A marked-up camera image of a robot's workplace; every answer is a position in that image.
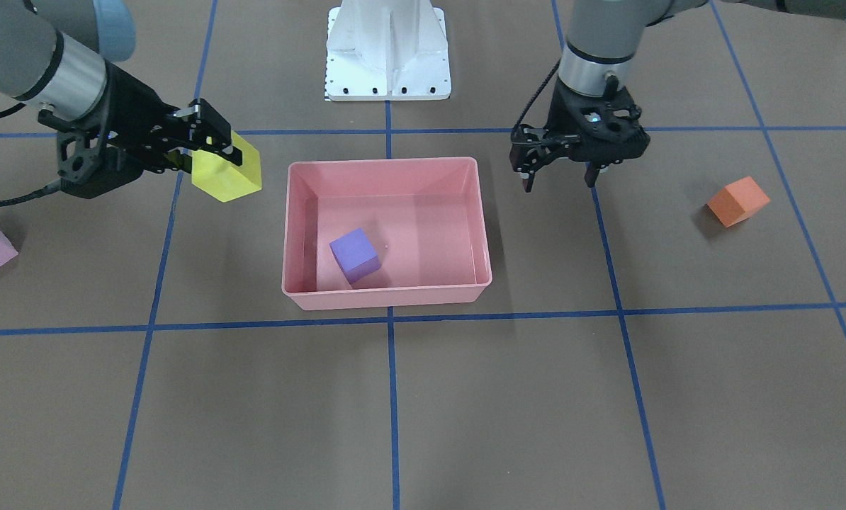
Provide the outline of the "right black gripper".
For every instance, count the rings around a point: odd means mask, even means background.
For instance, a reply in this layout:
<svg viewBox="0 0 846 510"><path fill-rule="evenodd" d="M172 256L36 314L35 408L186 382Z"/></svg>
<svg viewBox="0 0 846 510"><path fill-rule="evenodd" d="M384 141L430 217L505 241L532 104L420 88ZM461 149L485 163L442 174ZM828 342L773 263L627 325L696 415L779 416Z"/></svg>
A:
<svg viewBox="0 0 846 510"><path fill-rule="evenodd" d="M231 123L205 98L180 108L165 103L146 84L114 64L106 87L83 117L64 120L57 107L41 107L40 123L56 130L58 187L93 199L132 183L146 171L192 170L186 149L204 149L229 164L244 164L232 141Z"/></svg>

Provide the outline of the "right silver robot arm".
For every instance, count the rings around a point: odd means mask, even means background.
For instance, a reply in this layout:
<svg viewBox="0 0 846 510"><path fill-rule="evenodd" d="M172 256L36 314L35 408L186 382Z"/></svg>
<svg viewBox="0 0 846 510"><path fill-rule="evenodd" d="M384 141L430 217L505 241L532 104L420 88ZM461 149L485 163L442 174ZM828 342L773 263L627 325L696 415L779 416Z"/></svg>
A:
<svg viewBox="0 0 846 510"><path fill-rule="evenodd" d="M62 191L93 199L146 171L182 171L216 200L260 191L261 160L208 101L165 103L118 66L135 49L122 1L0 1L0 93L57 133L58 179L0 207Z"/></svg>

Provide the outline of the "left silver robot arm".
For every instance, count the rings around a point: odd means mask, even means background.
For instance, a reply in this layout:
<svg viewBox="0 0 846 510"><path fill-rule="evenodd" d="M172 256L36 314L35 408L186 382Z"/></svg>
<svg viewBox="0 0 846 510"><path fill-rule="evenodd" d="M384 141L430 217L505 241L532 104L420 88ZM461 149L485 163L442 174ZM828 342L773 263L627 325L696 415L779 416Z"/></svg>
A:
<svg viewBox="0 0 846 510"><path fill-rule="evenodd" d="M701 1L575 1L559 60L541 88L553 85L542 127L522 118L510 135L509 161L530 193L539 170L556 159L585 164L594 187L611 165L643 156L650 136L625 86L648 27L698 9Z"/></svg>

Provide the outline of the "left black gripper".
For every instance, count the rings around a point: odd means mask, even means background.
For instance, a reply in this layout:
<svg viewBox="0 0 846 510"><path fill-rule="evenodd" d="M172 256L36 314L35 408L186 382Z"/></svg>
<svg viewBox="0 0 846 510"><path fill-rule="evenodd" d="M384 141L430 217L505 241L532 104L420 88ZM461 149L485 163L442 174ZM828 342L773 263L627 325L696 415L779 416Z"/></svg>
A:
<svg viewBox="0 0 846 510"><path fill-rule="evenodd" d="M514 126L510 141L510 164L518 173L525 193L534 186L536 172L556 159L585 164L585 183L595 188L602 170L625 159L643 156L650 135L641 126L643 110L618 77L600 80L600 96L582 96L556 80L543 127Z"/></svg>

